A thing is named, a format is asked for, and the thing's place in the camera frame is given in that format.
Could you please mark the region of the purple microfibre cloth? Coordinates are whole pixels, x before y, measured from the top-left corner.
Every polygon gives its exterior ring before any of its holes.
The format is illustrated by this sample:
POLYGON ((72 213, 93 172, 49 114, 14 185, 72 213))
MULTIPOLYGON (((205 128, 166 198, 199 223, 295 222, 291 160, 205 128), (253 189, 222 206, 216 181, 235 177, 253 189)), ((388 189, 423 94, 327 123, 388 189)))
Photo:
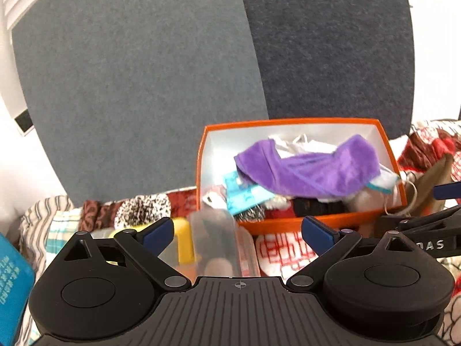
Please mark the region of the purple microfibre cloth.
POLYGON ((372 145, 354 135, 330 154, 282 159, 272 139, 258 141, 235 156, 243 180, 270 192, 301 198, 343 198, 363 189, 380 173, 372 145))

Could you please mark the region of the teal patterned cloth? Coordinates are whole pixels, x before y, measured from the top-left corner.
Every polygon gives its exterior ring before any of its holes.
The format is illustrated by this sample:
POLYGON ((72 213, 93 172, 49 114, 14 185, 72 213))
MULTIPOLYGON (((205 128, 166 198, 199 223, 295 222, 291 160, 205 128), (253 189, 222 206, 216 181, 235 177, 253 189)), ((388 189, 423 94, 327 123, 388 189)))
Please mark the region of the teal patterned cloth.
POLYGON ((370 190, 381 192, 384 195, 391 195, 399 182, 400 176, 397 173, 386 166, 380 165, 380 173, 366 187, 370 190))

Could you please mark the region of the brown leather pouch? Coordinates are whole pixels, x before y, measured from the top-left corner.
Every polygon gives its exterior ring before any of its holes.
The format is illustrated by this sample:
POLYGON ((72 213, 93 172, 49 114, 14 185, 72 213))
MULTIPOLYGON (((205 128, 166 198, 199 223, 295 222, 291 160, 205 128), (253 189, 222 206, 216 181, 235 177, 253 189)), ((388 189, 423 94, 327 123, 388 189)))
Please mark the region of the brown leather pouch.
POLYGON ((435 186, 451 183, 451 167, 454 158, 445 154, 422 176, 409 174, 405 185, 410 216, 427 216, 445 208, 445 202, 436 200, 433 195, 435 186))

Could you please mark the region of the clear plastic storage box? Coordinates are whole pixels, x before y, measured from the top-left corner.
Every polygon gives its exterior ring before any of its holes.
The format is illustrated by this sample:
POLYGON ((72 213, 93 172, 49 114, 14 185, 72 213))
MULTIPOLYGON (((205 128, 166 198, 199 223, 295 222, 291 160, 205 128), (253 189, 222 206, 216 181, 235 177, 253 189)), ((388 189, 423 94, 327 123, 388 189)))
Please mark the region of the clear plastic storage box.
POLYGON ((203 209, 173 219, 174 237, 159 258, 195 281, 197 277, 258 277, 251 234, 222 209, 203 209))

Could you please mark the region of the brown floral patterned blanket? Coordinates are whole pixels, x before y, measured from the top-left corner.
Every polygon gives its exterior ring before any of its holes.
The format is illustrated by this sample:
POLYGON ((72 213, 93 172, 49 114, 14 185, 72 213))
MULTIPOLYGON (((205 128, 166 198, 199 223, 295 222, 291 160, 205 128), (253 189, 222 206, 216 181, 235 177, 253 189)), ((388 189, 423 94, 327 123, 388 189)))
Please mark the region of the brown floral patterned blanket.
POLYGON ((81 209, 79 231, 93 232, 114 227, 116 214, 122 202, 101 203, 87 200, 81 209))

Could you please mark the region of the red floral plush blanket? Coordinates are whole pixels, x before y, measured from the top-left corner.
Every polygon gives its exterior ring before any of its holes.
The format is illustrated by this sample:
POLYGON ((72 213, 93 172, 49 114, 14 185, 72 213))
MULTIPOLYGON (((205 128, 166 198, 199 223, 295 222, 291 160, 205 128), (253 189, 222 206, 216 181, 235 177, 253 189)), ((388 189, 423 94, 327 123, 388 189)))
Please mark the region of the red floral plush blanket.
MULTIPOLYGON (((422 176, 445 154, 454 158, 451 167, 451 181, 460 180, 460 121, 429 121, 418 124, 408 136, 404 135, 391 141, 397 149, 397 164, 403 170, 403 179, 408 180, 409 174, 422 176)), ((116 230, 144 229, 161 216, 180 215, 179 205, 173 206, 175 196, 180 199, 186 190, 169 195, 138 195, 127 200, 118 210, 114 225, 116 230)), ((339 214, 344 210, 345 203, 319 203, 313 199, 296 198, 289 202, 286 199, 273 199, 275 205, 256 205, 242 214, 234 216, 236 221, 262 222, 263 217, 277 219, 282 216, 306 216, 310 211, 321 216, 339 214)), ((409 213, 403 217, 413 217, 409 213)), ((369 237, 376 237, 376 222, 362 225, 369 237)), ((298 268, 305 268, 313 262, 317 255, 307 243, 301 241, 301 232, 259 235, 256 238, 256 255, 259 268, 267 276, 281 276, 284 280, 288 274, 295 273, 298 268)), ((460 255, 438 258, 455 280, 455 289, 448 307, 445 309, 445 319, 441 335, 449 345, 460 345, 460 255)))

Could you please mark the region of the teal packaged wipes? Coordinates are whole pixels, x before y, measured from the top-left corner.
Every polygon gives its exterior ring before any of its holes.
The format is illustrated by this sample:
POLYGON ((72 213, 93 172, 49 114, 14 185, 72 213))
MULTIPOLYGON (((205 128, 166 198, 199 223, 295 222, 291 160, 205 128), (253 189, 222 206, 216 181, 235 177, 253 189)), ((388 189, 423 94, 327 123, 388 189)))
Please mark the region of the teal packaged wipes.
POLYGON ((259 184, 243 182, 237 171, 224 176, 227 211, 235 216, 256 205, 271 200, 276 195, 259 184))

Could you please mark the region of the teal orange plaid cloth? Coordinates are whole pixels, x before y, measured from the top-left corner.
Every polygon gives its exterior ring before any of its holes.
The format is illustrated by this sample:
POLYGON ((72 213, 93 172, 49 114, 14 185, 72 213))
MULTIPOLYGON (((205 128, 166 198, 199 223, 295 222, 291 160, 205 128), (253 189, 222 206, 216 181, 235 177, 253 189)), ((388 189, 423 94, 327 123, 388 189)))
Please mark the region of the teal orange plaid cloth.
POLYGON ((52 218, 45 241, 45 267, 49 267, 67 241, 78 231, 81 208, 58 211, 52 218))

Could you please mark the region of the white face mask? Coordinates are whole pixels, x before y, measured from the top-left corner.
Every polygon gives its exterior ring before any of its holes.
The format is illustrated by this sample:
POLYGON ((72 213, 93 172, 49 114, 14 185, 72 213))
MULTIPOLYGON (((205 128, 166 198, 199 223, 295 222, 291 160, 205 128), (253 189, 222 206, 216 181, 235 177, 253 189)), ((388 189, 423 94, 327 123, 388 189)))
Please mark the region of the white face mask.
POLYGON ((274 141, 276 151, 282 159, 309 153, 330 154, 337 149, 334 144, 310 140, 305 133, 300 134, 292 141, 282 138, 279 134, 270 135, 269 139, 274 141))

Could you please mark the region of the orange cardboard box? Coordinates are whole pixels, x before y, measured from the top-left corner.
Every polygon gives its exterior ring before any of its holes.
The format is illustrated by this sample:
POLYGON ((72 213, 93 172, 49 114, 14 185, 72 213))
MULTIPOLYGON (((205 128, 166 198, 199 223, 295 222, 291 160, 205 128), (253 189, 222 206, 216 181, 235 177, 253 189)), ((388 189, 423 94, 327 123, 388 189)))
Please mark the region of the orange cardboard box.
POLYGON ((371 223, 407 204, 384 128, 362 118, 298 118, 205 127, 197 156, 197 206, 240 213, 276 197, 341 201, 330 227, 371 223))

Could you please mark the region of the grey striped cloth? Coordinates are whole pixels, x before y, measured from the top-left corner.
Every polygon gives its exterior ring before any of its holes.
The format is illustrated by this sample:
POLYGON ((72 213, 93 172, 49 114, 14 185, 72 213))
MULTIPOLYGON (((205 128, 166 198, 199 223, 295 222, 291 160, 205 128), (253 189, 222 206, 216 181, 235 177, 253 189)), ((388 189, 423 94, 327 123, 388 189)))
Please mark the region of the grey striped cloth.
POLYGON ((32 205, 20 220, 20 253, 31 265, 38 280, 46 267, 45 241, 58 211, 74 208, 67 195, 46 198, 32 205))

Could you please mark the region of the teal embroidered pillow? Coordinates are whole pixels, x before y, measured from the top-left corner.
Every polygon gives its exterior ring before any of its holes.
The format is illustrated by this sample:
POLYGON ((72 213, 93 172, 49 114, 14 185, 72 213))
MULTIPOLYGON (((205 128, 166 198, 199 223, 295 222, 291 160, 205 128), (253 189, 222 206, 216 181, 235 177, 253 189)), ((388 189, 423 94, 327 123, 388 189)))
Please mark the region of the teal embroidered pillow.
POLYGON ((16 342, 23 313, 34 286, 34 270, 21 253, 1 235, 1 345, 16 342))

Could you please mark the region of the grey upholstered headboard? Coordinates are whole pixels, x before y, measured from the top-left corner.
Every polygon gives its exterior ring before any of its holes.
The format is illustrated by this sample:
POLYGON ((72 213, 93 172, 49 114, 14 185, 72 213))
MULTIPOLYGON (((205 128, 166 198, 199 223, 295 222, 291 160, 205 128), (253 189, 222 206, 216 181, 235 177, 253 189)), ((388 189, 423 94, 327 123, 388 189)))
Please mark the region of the grey upholstered headboard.
POLYGON ((77 205, 194 184, 210 124, 413 114, 408 0, 37 0, 12 44, 77 205))

